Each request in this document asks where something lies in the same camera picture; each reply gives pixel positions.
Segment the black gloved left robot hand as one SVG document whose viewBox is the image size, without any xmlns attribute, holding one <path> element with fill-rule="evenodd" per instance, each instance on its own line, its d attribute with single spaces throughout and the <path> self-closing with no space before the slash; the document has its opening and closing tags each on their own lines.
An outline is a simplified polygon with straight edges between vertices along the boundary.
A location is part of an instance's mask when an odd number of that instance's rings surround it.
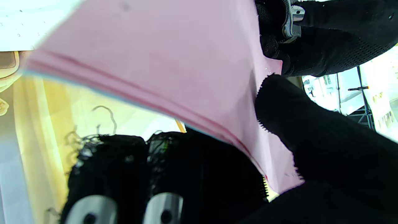
<svg viewBox="0 0 398 224">
<path fill-rule="evenodd" d="M 301 36 L 286 43 L 286 0 L 256 0 L 263 54 L 282 61 L 282 75 L 322 77 L 355 68 L 397 44 L 396 0 L 295 1 Z"/>
</svg>

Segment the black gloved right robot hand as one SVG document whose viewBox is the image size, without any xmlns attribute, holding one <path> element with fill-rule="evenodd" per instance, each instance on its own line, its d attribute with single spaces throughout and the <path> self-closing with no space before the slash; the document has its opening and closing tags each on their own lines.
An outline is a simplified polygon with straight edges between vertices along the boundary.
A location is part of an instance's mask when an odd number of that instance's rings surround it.
<svg viewBox="0 0 398 224">
<path fill-rule="evenodd" d="M 141 224 L 150 198 L 182 196 L 182 224 L 396 224 L 397 143 L 314 103 L 286 78 L 261 84 L 255 111 L 304 182 L 272 201 L 239 149 L 186 133 L 88 138 L 72 167 L 61 224 Z"/>
</svg>

